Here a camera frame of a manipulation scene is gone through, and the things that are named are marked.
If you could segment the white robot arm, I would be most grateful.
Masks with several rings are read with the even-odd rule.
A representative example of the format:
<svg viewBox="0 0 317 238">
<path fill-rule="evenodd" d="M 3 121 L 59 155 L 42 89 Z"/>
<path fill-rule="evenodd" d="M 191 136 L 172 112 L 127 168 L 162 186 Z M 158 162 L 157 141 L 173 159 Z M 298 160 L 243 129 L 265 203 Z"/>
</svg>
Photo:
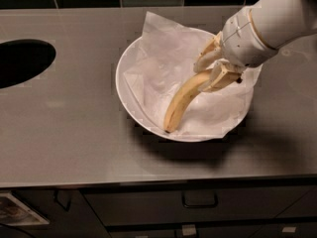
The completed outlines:
<svg viewBox="0 0 317 238">
<path fill-rule="evenodd" d="M 317 32 L 317 0 L 259 0 L 227 20 L 200 53 L 194 71 L 214 68 L 199 90 L 222 89 L 248 67 L 277 55 L 288 43 Z"/>
</svg>

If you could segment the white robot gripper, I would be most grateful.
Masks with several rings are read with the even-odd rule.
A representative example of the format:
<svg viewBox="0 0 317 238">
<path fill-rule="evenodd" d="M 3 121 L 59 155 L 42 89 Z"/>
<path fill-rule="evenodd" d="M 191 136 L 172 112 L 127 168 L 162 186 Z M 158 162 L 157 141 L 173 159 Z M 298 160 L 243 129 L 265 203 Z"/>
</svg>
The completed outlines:
<svg viewBox="0 0 317 238">
<path fill-rule="evenodd" d="M 252 8 L 244 7 L 227 20 L 222 33 L 211 39 L 196 60 L 195 73 L 205 70 L 222 55 L 229 61 L 217 61 L 209 79 L 198 90 L 219 91 L 239 81 L 245 67 L 258 67 L 276 54 L 277 49 L 270 47 L 260 36 L 253 21 Z"/>
</svg>

